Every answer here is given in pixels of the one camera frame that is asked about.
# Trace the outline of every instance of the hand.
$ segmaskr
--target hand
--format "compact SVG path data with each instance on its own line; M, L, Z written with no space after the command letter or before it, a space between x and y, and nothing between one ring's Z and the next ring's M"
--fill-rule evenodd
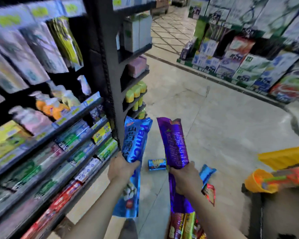
M140 161L133 163L127 162L122 153L119 152L115 158L111 159L109 171L107 176L110 181L114 178L118 178L122 182L128 183L130 177L134 174L134 170L140 165Z
M182 169L170 168L169 171L175 177L176 192L187 197L192 193L200 193L204 183L199 176L199 172L195 169L195 163L191 161Z

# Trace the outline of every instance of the yellow tray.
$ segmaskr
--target yellow tray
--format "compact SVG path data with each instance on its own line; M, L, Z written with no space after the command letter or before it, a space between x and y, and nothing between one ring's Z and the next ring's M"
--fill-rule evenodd
M273 184L273 185L268 185L268 190L264 190L259 183L256 182L256 178L262 178L262 179L267 179L267 178L272 178L273 175L271 173L266 172L263 169L256 169L251 175L248 176L248 178L245 180L245 187L249 191L253 193L275 193L278 191L278 186Z
M285 169L299 163L299 147L262 153L258 159L274 170Z

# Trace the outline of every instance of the dark floor border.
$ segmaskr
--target dark floor border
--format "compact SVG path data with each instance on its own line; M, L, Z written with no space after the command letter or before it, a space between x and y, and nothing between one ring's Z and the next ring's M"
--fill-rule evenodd
M287 112L287 113L289 113L289 114L291 115L291 121L290 121L291 129L295 132L296 135L299 136L299 123L298 123L298 119L297 119L297 117L296 117L296 116L295 116L295 115L294 115L294 114L293 114L293 113L286 107L285 104L283 104L283 103L281 103L281 102L278 102L278 101L274 101L274 100L267 99L267 98L262 97L262 96L259 96L259 95L257 95L257 94L254 93L254 92L247 91L247 90L243 90L243 89L240 88L239 86L234 86L234 85L232 85L232 84L229 84L229 83L226 82L226 81L223 81L223 80L217 80L216 78L211 78L211 77L209 77L209 76L203 75L203 74L201 74L201 73L199 73L199 72L197 72L197 71L195 71L195 70L192 70L192 69L187 68L187 67L185 67L185 66L180 66L180 65L175 64L175 63L172 63L172 62L170 62L170 61L161 59L161 58L156 57L156 56L154 56L154 55L151 55L151 54L149 54L149 53L145 53L145 55L148 56L148 57L150 57L150 58L153 58L153 59L155 59L155 60L161 61L161 62L163 62L163 63L165 63L165 64L174 66L174 67L176 67L176 68L179 68L179 69L184 70L184 71L186 71L186 72L189 72L189 73L191 73L191 74L194 74L194 75L197 75L197 76L199 76L199 77L202 77L202 78L204 78L204 79L206 79L206 80L210 80L210 81L215 82L215 83L217 83L217 84L221 84L221 85L223 85L223 86L226 86L226 87L228 87L228 88L230 88L230 89L233 89L233 90L235 90L235 91L241 92L241 93L243 93L243 94L246 94L246 95L248 95L248 96L251 96L251 97L253 97L253 98L256 98L256 99L258 99L258 100L260 100L260 101L264 101L264 102L267 102L267 103L269 103L269 104L271 104L271 105L274 105L274 106L276 106L276 107L279 107L280 109L284 110L285 112Z

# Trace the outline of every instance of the blue packet on floor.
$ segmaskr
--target blue packet on floor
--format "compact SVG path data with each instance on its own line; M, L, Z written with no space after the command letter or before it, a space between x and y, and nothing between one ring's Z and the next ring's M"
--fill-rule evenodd
M206 164L203 165L203 167L201 168L201 171L199 172L199 176L202 179L204 186L207 184L211 175L213 173L215 173L216 171L217 171L217 169L212 169L212 168L208 167Z
M147 134L150 131L153 120L146 118L142 120L126 117L125 136L122 146L122 154L126 161L135 162L139 160L142 165L143 153L147 142ZM139 166L130 182L125 187L123 194L114 207L113 215L126 218L138 217L141 186L141 166Z

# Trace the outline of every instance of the forearm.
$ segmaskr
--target forearm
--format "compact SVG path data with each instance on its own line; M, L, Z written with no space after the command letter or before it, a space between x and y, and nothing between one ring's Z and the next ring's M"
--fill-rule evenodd
M119 200L126 183L119 178L113 179L103 194L76 223L66 239L103 239L112 217L113 209Z
M195 209L198 221L208 239L246 239L238 229L228 223L224 215L213 207L202 193L190 193L186 198Z

